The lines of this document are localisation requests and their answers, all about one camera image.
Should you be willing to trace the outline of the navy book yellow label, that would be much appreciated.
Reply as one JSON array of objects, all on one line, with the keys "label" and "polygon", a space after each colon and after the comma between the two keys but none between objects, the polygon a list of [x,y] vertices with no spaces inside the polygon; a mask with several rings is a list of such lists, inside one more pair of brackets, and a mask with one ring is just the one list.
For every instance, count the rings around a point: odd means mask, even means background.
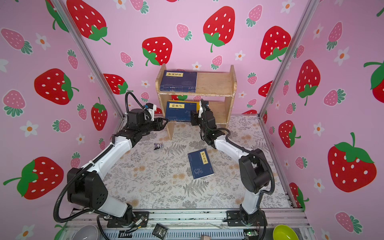
[{"label": "navy book yellow label", "polygon": [[161,92],[182,92],[182,93],[195,93],[195,88],[165,88],[160,87]]}]

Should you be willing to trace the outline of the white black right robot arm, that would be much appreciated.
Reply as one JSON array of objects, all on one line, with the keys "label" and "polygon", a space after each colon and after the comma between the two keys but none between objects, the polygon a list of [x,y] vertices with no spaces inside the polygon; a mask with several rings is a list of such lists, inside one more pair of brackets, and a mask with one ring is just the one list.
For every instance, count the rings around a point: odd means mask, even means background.
[{"label": "white black right robot arm", "polygon": [[246,188],[243,203],[240,204],[240,221],[245,226],[268,225],[265,212],[261,209],[264,195],[272,195],[275,191],[275,178],[265,154],[262,150],[249,150],[231,141],[231,131],[217,128],[212,111],[191,111],[191,124],[199,126],[201,139],[206,144],[238,161],[240,177]]}]

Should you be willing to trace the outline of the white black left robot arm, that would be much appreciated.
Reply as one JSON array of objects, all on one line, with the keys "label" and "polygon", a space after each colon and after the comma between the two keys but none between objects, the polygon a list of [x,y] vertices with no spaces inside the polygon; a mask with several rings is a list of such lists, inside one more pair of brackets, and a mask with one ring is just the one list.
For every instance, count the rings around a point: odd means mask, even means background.
[{"label": "white black left robot arm", "polygon": [[126,125],[112,137],[109,146],[87,165],[68,172],[66,193],[70,203],[111,216],[123,225],[133,221],[132,206],[109,195],[103,180],[115,163],[142,137],[165,128],[168,121],[156,118],[156,110],[155,105],[147,104],[142,109],[128,111]]}]

